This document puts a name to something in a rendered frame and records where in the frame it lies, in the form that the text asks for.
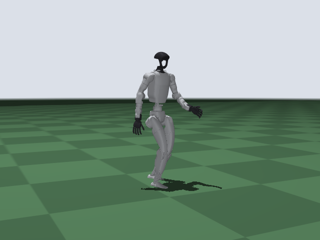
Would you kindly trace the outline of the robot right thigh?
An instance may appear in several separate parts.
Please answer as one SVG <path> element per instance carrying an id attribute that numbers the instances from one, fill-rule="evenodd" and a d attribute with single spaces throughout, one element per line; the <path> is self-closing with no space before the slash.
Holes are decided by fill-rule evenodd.
<path id="1" fill-rule="evenodd" d="M 159 149 L 163 152 L 163 158 L 168 154 L 167 139 L 164 128 L 158 119 L 158 117 L 151 115 L 146 121 L 145 124 L 148 128 L 152 128 L 152 134 L 159 146 Z"/>

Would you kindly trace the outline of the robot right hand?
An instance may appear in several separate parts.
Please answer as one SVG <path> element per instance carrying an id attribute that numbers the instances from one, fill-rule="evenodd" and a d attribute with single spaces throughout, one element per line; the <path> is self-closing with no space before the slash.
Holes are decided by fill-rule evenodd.
<path id="1" fill-rule="evenodd" d="M 143 125 L 142 125 L 142 122 L 141 122 L 141 120 L 142 120 L 142 114 L 140 114 L 140 117 L 139 118 L 136 118 L 135 117 L 135 122 L 134 122 L 134 124 L 133 124 L 133 133 L 135 133 L 136 135 L 138 134 L 139 135 L 139 133 L 140 134 L 142 134 L 141 133 L 141 127 L 142 127 L 142 129 L 143 130 L 145 130 L 144 129 L 144 127 L 143 127 Z"/>

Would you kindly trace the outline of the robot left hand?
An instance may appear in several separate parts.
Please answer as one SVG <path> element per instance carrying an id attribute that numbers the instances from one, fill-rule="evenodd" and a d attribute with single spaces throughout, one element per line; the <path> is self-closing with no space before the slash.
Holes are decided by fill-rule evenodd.
<path id="1" fill-rule="evenodd" d="M 202 109 L 199 109 L 200 108 L 200 106 L 192 106 L 192 105 L 189 105 L 189 104 L 187 104 L 187 106 L 189 106 L 189 112 L 191 112 L 192 111 L 192 113 L 193 114 L 195 114 L 195 115 L 197 115 L 199 118 L 201 118 L 201 116 L 202 116 Z"/>

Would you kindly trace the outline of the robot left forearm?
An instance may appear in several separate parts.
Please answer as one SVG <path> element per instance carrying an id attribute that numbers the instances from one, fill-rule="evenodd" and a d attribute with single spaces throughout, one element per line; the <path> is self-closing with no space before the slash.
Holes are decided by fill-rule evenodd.
<path id="1" fill-rule="evenodd" d="M 177 99 L 177 102 L 181 105 L 181 107 L 187 111 L 189 111 L 189 106 L 187 106 L 187 102 L 184 100 L 184 98 L 181 96 L 180 94 L 180 97 Z"/>

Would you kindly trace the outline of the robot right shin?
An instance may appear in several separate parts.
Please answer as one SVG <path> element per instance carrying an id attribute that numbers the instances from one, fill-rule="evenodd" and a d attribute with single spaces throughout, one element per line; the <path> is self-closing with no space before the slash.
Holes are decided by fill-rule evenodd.
<path id="1" fill-rule="evenodd" d="M 156 152 L 156 158 L 154 163 L 155 174 L 154 174 L 153 184 L 157 184 L 158 182 L 160 182 L 162 173 L 164 172 L 167 164 L 167 160 L 168 160 L 168 154 L 164 156 L 164 153 L 160 149 L 158 149 Z"/>

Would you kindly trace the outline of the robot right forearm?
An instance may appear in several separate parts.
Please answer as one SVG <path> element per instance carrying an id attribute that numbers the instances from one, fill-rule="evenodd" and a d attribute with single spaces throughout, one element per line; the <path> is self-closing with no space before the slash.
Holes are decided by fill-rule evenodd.
<path id="1" fill-rule="evenodd" d="M 139 92 L 135 99 L 135 103 L 136 103 L 135 118 L 140 118 L 140 114 L 142 114 L 142 105 L 143 105 L 142 98 L 143 98 L 143 94 Z"/>

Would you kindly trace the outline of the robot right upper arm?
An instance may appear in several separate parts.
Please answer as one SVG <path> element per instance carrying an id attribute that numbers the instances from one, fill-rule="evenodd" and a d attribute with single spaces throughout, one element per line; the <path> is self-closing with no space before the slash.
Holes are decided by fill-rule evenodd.
<path id="1" fill-rule="evenodd" d="M 148 73 L 144 74 L 142 83 L 141 83 L 141 85 L 140 85 L 140 87 L 138 89 L 138 92 L 137 92 L 137 94 L 138 93 L 142 93 L 143 94 L 142 100 L 145 99 L 145 97 L 146 97 L 145 94 L 144 94 L 144 91 L 147 89 L 149 83 L 154 80 L 154 77 L 155 77 L 155 74 L 152 73 L 152 72 L 148 72 Z"/>

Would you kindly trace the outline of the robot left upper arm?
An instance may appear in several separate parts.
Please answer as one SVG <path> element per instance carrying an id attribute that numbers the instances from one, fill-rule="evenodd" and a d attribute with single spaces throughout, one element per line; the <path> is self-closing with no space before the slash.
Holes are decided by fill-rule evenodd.
<path id="1" fill-rule="evenodd" d="M 170 89 L 172 91 L 172 98 L 174 100 L 178 99 L 179 97 L 181 97 L 180 93 L 177 91 L 177 85 L 176 85 L 176 82 L 175 82 L 175 76 L 171 73 L 170 74 Z"/>

